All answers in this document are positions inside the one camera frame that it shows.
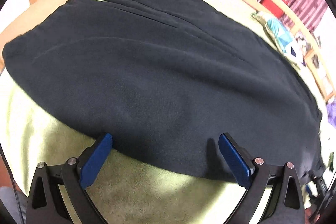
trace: metal screw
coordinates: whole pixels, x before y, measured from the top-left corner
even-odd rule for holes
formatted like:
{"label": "metal screw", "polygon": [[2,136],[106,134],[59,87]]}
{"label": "metal screw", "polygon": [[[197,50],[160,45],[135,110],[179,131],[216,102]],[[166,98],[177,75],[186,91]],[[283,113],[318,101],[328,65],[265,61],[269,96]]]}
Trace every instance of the metal screw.
{"label": "metal screw", "polygon": [[264,164],[264,160],[262,158],[255,158],[254,161],[258,165],[263,165]]}
{"label": "metal screw", "polygon": [[44,165],[45,165],[44,161],[41,161],[41,162],[37,165],[37,168],[38,168],[38,169],[41,169],[41,168],[44,167]]}
{"label": "metal screw", "polygon": [[76,163],[77,159],[76,158],[70,158],[68,159],[68,164],[74,165]]}
{"label": "metal screw", "polygon": [[293,169],[294,168],[294,164],[292,164],[292,163],[286,163],[286,165],[287,165],[287,167],[289,169]]}

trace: dark fabric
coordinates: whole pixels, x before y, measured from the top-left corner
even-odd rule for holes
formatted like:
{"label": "dark fabric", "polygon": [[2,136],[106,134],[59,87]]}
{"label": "dark fabric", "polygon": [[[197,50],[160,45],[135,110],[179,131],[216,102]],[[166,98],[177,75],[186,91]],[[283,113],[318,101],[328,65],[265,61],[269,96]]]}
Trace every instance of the dark fabric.
{"label": "dark fabric", "polygon": [[254,32],[201,0],[106,1],[69,0],[5,46],[8,72],[43,109],[182,174],[233,180],[223,132],[300,177],[319,166],[315,99]]}

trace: yellow-green blanket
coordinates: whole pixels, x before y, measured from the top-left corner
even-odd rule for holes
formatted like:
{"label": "yellow-green blanket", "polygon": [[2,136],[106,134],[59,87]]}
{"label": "yellow-green blanket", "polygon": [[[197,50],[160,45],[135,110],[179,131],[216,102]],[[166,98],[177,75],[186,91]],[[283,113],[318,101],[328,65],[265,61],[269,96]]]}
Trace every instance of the yellow-green blanket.
{"label": "yellow-green blanket", "polygon": [[[251,18],[254,10],[250,6],[241,0],[204,1],[253,30],[276,50],[262,25]],[[309,83],[320,108],[325,108],[308,69],[303,68],[300,74]],[[6,70],[0,76],[0,106],[0,142],[16,182],[26,194],[40,161],[48,165],[62,164],[70,157],[79,156],[94,141],[36,105]],[[325,139],[330,138],[329,129],[321,136],[323,147],[327,147],[323,148],[323,159],[328,162],[330,141]],[[64,189],[61,190],[73,221],[80,223]],[[233,183],[175,174],[113,150],[87,191],[109,223],[222,224],[245,189]],[[268,189],[251,223],[259,221],[269,194]]]}

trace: blue gripper pad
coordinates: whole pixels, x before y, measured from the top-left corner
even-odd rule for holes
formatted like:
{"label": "blue gripper pad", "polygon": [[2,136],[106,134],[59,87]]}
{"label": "blue gripper pad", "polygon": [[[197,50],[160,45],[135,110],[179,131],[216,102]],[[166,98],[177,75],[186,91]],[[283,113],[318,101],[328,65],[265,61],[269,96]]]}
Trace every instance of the blue gripper pad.
{"label": "blue gripper pad", "polygon": [[251,171],[235,146],[231,143],[228,137],[222,134],[218,140],[218,147],[237,183],[248,189],[252,183]]}
{"label": "blue gripper pad", "polygon": [[81,169],[79,183],[82,189],[93,184],[111,150],[112,135],[106,134]]}

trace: purple cloth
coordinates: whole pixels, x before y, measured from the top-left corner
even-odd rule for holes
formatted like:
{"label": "purple cloth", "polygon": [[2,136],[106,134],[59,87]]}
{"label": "purple cloth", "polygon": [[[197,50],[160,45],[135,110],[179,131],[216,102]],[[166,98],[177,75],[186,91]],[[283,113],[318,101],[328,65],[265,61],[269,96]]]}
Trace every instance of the purple cloth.
{"label": "purple cloth", "polygon": [[327,104],[328,122],[336,128],[336,100]]}

